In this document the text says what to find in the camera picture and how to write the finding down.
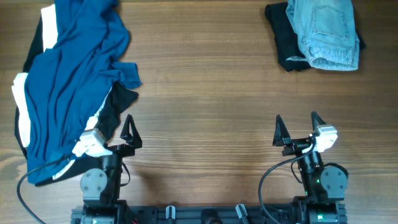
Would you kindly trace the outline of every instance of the table surface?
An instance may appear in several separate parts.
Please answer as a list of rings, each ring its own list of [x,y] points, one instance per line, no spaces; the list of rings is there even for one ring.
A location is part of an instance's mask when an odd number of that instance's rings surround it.
[[[311,131],[310,112],[317,111],[339,132],[322,156],[350,172],[349,223],[396,223],[398,1],[353,1],[368,45],[359,70],[290,73],[277,63],[264,17],[275,2],[121,4],[132,34],[121,61],[136,62],[143,82],[121,120],[133,115],[144,141],[136,156],[124,159],[132,180],[121,198],[130,205],[258,205],[261,175],[286,159],[272,147],[275,116],[282,115],[293,138],[303,138]],[[13,135],[11,85],[44,6],[0,5],[0,223],[34,221],[16,195],[27,167]],[[111,144],[122,142],[120,131]],[[70,210],[83,205],[79,183],[80,177],[41,188],[24,182],[22,195],[46,222],[68,223]],[[289,166],[275,170],[262,192],[265,203],[304,194]]]

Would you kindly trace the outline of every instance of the blue shirt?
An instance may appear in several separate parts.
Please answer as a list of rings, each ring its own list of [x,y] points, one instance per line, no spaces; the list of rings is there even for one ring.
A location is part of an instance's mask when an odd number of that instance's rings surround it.
[[[56,0],[58,40],[36,56],[25,82],[31,120],[27,170],[72,152],[90,116],[113,83],[136,88],[135,63],[120,63],[129,33],[112,7],[117,0]],[[28,176],[30,183],[51,178],[65,165]]]

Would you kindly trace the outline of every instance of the pile of clothes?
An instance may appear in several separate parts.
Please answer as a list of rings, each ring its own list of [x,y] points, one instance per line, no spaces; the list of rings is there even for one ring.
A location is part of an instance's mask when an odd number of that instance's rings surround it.
[[[23,73],[12,86],[15,135],[28,171],[79,150],[84,130],[98,128],[109,140],[120,114],[137,99],[129,90],[141,85],[136,64],[118,62],[129,32],[113,9],[117,5],[117,0],[55,0],[42,9]],[[41,169],[28,181],[55,180],[84,157]]]
[[[265,13],[286,71],[358,69],[366,45],[355,30],[351,0],[289,0],[267,5]]]

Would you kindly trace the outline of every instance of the folded jeans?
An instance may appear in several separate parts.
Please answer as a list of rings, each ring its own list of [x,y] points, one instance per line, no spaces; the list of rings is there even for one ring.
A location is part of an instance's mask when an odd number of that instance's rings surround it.
[[[350,0],[289,0],[286,15],[298,36],[299,49],[312,67],[358,69],[359,38]]]

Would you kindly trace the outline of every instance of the black fabric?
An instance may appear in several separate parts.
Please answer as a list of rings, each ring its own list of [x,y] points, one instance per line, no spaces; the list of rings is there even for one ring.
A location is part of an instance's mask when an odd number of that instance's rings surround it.
[[[305,61],[286,60],[289,57],[299,56],[305,58],[299,49],[297,34],[293,31],[286,15],[287,2],[269,4],[266,6],[266,17],[275,34],[275,44],[278,52],[278,63],[287,71],[302,71],[311,68]],[[359,50],[366,48],[362,37],[356,32],[359,39]]]
[[[43,53],[43,21],[40,16],[39,24],[36,28],[35,36],[33,37],[32,44],[30,45],[29,53],[24,64],[22,72],[29,73],[33,64],[33,59],[39,54]]]
[[[106,140],[112,138],[114,130],[120,124],[120,114],[138,98],[138,93],[125,89],[116,82],[108,97],[104,108],[99,112],[98,122],[95,126],[104,135]]]

